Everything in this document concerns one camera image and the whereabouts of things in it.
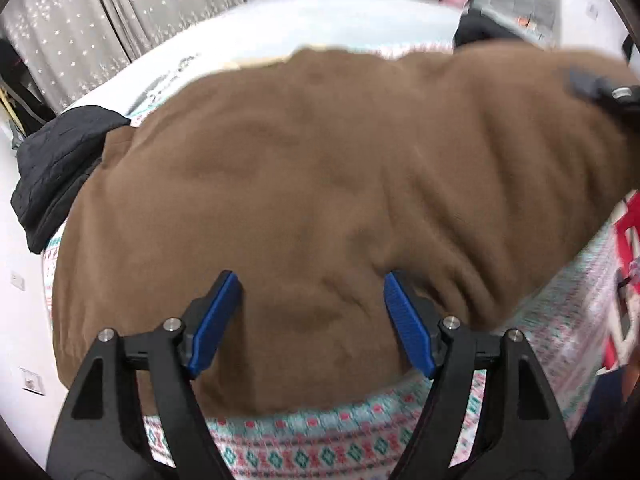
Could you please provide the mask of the brown corduroy coat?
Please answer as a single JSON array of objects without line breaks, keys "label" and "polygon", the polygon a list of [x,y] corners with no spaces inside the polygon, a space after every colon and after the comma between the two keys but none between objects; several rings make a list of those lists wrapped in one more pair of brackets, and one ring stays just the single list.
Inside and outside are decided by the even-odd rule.
[{"label": "brown corduroy coat", "polygon": [[209,75],[111,131],[70,210],[52,294],[58,378],[104,327],[143,333],[223,270],[244,289],[194,391],[205,415],[335,408],[407,371],[383,301],[404,272],[504,324],[639,185],[639,137],[570,88],[624,62],[516,41],[398,60],[303,50]]}]

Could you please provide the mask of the pile of hanging clothes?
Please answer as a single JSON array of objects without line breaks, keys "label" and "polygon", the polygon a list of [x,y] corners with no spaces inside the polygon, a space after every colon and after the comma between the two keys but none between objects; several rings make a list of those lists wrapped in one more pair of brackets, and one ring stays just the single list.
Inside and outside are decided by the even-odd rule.
[{"label": "pile of hanging clothes", "polygon": [[23,136],[30,136],[55,118],[23,59],[8,40],[1,39],[1,104],[8,104]]}]

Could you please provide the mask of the patterned red green bedspread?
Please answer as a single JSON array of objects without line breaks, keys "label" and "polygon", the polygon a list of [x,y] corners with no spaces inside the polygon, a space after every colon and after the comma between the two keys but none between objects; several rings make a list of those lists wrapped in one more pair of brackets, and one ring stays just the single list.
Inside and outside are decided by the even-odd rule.
[{"label": "patterned red green bedspread", "polygon": [[[420,292],[420,290],[416,287],[413,281],[410,280],[407,274],[398,270],[393,270],[390,272],[400,272],[404,274],[405,277],[408,278],[409,283],[411,284],[413,289],[416,291],[416,293],[421,297],[425,297],[433,301],[434,305],[439,310],[439,313],[441,315],[443,316],[453,315],[442,310],[442,308],[439,307],[433,299],[428,298],[426,295],[424,295],[423,292]],[[242,299],[239,307],[242,306],[243,295],[244,295],[244,289],[242,286]],[[228,328],[236,310],[239,310],[239,307],[237,307],[232,313],[232,317],[230,318],[230,321],[226,329]],[[479,328],[475,328],[469,324],[466,324],[466,323],[464,324],[469,326],[471,330],[475,330],[476,332],[491,333],[491,334],[494,333],[494,330],[480,330]],[[399,341],[399,338],[395,330],[394,330],[394,333],[395,333],[398,346],[402,355],[405,357],[408,366],[412,366],[409,362],[408,356],[405,354],[405,351],[402,348],[402,345]],[[213,362],[216,359],[219,348],[220,348],[220,345],[215,353]],[[194,391],[195,384],[200,379],[200,377],[201,375],[194,380],[192,384],[193,391]],[[203,416],[205,417],[205,420],[207,420],[209,416],[205,415],[202,408],[201,408],[201,411],[203,413]],[[329,463],[331,465],[337,465],[337,466],[340,466],[340,465],[349,466],[349,465],[356,465],[360,462],[360,460],[363,460],[364,458],[369,458],[369,457],[379,457],[379,458],[384,458],[384,460],[396,460],[396,465],[397,465],[397,463],[399,462],[399,459],[401,458],[402,453],[405,451],[405,447],[410,440],[413,430],[406,432],[402,436],[397,437],[396,439],[391,441],[374,439],[367,442],[366,444],[354,444],[351,446],[346,446],[346,445],[339,444],[335,441],[330,441],[322,445],[320,450],[318,452],[315,452],[314,454],[306,454],[303,450],[296,450],[291,456],[288,456],[288,457],[282,456],[272,451],[258,451],[250,454],[249,456],[236,455],[230,450],[222,450],[221,448],[218,448],[218,451],[220,452],[221,456],[224,458],[224,462],[226,463],[226,465],[228,466],[231,472],[232,472],[232,469],[236,466],[252,466],[252,465],[267,464],[272,467],[273,471],[276,474],[284,474],[285,471],[288,470],[288,467],[292,465],[307,466],[307,465],[313,465],[313,464]]]}]

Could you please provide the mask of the black folded garment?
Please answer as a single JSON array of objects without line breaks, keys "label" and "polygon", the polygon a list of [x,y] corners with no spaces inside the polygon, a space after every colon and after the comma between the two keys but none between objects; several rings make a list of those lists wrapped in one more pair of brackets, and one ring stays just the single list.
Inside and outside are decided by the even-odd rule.
[{"label": "black folded garment", "polygon": [[526,42],[521,35],[479,10],[472,9],[461,15],[458,28],[454,33],[454,50],[489,40]]}]

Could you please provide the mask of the dark quilted jacket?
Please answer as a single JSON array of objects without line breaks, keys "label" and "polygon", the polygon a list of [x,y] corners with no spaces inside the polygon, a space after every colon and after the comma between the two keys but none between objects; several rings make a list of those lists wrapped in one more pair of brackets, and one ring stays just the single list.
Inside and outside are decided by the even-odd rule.
[{"label": "dark quilted jacket", "polygon": [[81,187],[102,160],[107,133],[129,124],[128,117],[114,110],[78,106],[21,144],[16,154],[20,178],[11,206],[30,252],[43,252],[67,218]]}]

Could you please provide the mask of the light blue quilt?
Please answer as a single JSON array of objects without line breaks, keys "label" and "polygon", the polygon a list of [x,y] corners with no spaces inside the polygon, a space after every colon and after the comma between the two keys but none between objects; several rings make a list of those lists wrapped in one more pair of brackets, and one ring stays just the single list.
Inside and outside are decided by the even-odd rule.
[{"label": "light blue quilt", "polygon": [[189,27],[78,100],[134,122],[194,79],[303,49],[448,50],[461,10],[426,0],[255,0]]}]

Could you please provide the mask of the grey dotted curtain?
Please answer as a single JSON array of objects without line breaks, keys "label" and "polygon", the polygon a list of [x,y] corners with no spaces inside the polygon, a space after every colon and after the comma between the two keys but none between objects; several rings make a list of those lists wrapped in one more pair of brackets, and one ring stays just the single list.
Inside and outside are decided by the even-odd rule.
[{"label": "grey dotted curtain", "polygon": [[1,35],[60,112],[192,25],[250,0],[9,0]]}]

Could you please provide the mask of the white wall socket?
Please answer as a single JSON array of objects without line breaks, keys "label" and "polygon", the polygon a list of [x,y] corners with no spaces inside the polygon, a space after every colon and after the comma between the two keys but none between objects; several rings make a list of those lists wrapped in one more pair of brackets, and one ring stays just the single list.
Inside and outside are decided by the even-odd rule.
[{"label": "white wall socket", "polygon": [[30,393],[35,393],[37,396],[44,396],[46,394],[42,378],[37,373],[32,372],[31,370],[26,370],[24,367],[21,368],[21,372],[24,390]]}]

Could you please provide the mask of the white wall switch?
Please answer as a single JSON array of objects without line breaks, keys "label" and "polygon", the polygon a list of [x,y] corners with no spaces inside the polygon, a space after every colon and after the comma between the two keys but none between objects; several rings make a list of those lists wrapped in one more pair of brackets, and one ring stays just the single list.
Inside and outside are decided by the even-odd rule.
[{"label": "white wall switch", "polygon": [[25,290],[25,280],[24,280],[24,278],[21,277],[21,275],[13,273],[11,275],[11,284],[13,286],[15,286],[16,288],[18,288],[19,290],[21,290],[22,292],[24,292],[24,290]]}]

